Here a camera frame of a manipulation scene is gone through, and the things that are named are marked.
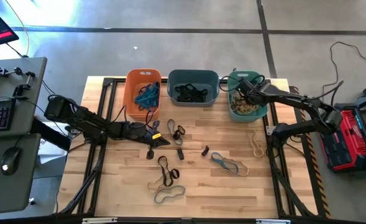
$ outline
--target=black hair tie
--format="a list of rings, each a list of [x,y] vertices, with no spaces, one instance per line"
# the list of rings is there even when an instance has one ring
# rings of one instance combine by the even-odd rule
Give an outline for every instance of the black hair tie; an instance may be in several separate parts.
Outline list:
[[[160,163],[160,160],[163,159],[163,158],[165,158],[166,167],[162,166],[161,163]],[[180,172],[177,169],[169,170],[169,168],[168,168],[168,159],[166,158],[166,156],[159,157],[158,158],[158,164],[160,165],[160,167],[162,169],[163,184],[166,187],[172,186],[173,185],[173,181],[174,181],[173,179],[179,178],[180,177]],[[167,180],[168,180],[167,175],[169,175],[169,178],[170,178],[170,183],[169,184],[167,184]]]
[[[182,145],[183,144],[182,136],[185,135],[185,129],[183,127],[181,127],[180,125],[178,125],[177,130],[175,131],[175,121],[173,119],[169,119],[167,125],[168,125],[168,129],[169,129],[169,133],[175,140],[175,143],[179,146]]]
[[[178,102],[204,103],[206,95],[208,94],[207,89],[198,90],[190,83],[176,86],[175,90],[178,93]]]

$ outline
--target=blue rubber band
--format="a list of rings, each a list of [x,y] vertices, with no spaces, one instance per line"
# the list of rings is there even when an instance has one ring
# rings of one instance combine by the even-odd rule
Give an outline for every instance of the blue rubber band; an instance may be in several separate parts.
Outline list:
[[[223,156],[220,155],[220,153],[218,153],[218,152],[212,153],[212,161],[220,164],[221,168],[228,170],[229,172],[231,172],[231,174],[238,174],[238,172],[239,172],[239,168],[238,168],[237,164],[223,161]],[[231,168],[229,168],[226,164],[231,164],[232,166],[234,166],[236,168],[236,172],[235,171],[233,172],[231,170]]]
[[[154,82],[143,86],[139,90],[139,95],[134,99],[134,103],[139,106],[139,110],[150,110],[151,107],[157,108],[159,105],[160,85]]]

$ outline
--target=wooden table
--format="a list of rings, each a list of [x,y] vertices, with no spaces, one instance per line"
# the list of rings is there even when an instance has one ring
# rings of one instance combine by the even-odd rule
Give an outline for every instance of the wooden table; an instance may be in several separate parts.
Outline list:
[[[97,111],[104,77],[88,77],[82,106]],[[288,90],[286,79],[272,79],[282,90]],[[112,119],[122,107],[124,84],[117,86],[116,101]],[[104,114],[107,111],[106,100]],[[279,122],[296,123],[293,108],[276,103]],[[265,150],[263,122],[233,123],[230,121],[227,94],[223,91],[210,108],[186,108],[173,106],[168,99],[166,85],[161,87],[159,130],[171,143],[155,149],[155,156],[147,160],[148,147],[130,141],[108,141],[103,174],[99,188],[96,216],[116,217],[196,217],[196,218],[276,218],[274,189],[268,158],[254,157],[247,133],[254,130],[254,139]],[[182,146],[185,160],[179,160],[168,133],[167,121],[174,119],[186,129]],[[72,147],[83,142],[80,136]],[[289,143],[302,150],[301,144]],[[201,156],[205,146],[210,147],[206,157]],[[68,155],[66,167],[58,193],[60,210],[73,198],[81,187],[88,157],[89,145],[80,147]],[[212,152],[224,157],[242,161],[248,168],[246,177],[231,176],[210,160]],[[153,202],[154,194],[147,190],[147,183],[161,176],[157,158],[166,156],[169,167],[180,171],[175,185],[184,185],[184,196],[166,199],[159,205]],[[285,146],[286,163],[292,188],[299,198],[317,214],[313,191],[304,157]],[[286,195],[283,202],[287,211]],[[88,190],[86,208],[89,205],[91,189]]]

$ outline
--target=blue bin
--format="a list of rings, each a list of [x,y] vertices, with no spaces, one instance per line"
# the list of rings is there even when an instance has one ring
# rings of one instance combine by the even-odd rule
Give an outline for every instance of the blue bin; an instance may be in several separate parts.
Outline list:
[[[259,75],[259,73],[253,72],[253,71],[234,71],[230,74],[230,77],[235,78],[237,80],[244,78],[248,81],[252,81],[252,79],[255,78],[257,75]],[[238,85],[238,82],[232,78],[228,78],[228,80],[227,80],[228,90],[231,90]],[[256,80],[258,82],[261,82],[262,77],[258,77]],[[231,107],[230,107],[232,92],[233,91],[228,93],[228,108],[229,108],[230,119],[233,122],[238,122],[238,123],[254,122],[255,120],[262,118],[267,114],[267,105],[259,106],[257,110],[251,112],[250,114],[246,114],[246,115],[241,115],[241,114],[236,113],[235,111],[232,111]]]
[[[192,84],[199,90],[206,89],[204,103],[178,102],[176,86]],[[219,96],[219,75],[209,70],[173,70],[168,77],[168,95],[172,103],[176,106],[212,106]]]

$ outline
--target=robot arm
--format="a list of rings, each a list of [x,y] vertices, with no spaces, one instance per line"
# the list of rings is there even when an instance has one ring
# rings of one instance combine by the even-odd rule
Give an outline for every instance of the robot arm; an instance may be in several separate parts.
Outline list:
[[[280,123],[275,126],[271,134],[271,145],[267,149],[273,175],[279,180],[289,195],[290,200],[296,205],[302,216],[314,216],[306,206],[301,202],[295,191],[291,188],[289,181],[282,174],[275,158],[273,157],[273,147],[283,150],[283,145],[286,140],[293,135],[310,133],[318,131],[323,134],[332,134],[337,131],[341,122],[342,115],[333,106],[323,103],[319,97],[309,98],[306,95],[301,96],[286,91],[279,90],[276,86],[269,84],[263,80],[261,83],[256,81],[239,80],[236,86],[236,91],[241,97],[252,105],[265,106],[267,103],[283,103],[285,105],[300,108],[309,113],[311,120],[296,124]],[[324,113],[319,113],[319,109],[324,110]]]
[[[48,100],[44,116],[50,121],[69,124],[69,129],[82,131],[87,140],[101,142],[105,135],[114,140],[126,139],[144,143],[151,148],[170,144],[161,136],[153,138],[159,133],[158,121],[155,121],[150,129],[147,129],[148,125],[138,122],[110,122],[64,96],[51,95]]]
[[[278,124],[273,130],[272,136],[276,138],[275,143],[284,145],[290,136],[318,131],[323,134],[332,134],[337,131],[342,121],[340,111],[333,106],[323,103],[319,98],[309,98],[287,91],[279,90],[276,86],[263,81],[249,82],[240,80],[236,87],[241,97],[248,104],[265,106],[267,103],[283,103],[308,112],[311,120],[302,123],[287,125]]]

